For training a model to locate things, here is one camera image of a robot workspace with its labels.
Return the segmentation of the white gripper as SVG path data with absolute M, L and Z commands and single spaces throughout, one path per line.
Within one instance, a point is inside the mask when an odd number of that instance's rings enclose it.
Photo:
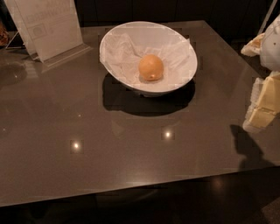
M 241 49 L 241 54 L 249 57 L 260 55 L 263 67 L 280 71 L 280 15 L 265 32 L 251 39 Z M 265 80 L 256 78 L 250 102 L 242 127 L 247 132 L 258 133 L 280 113 L 280 73 L 271 72 Z

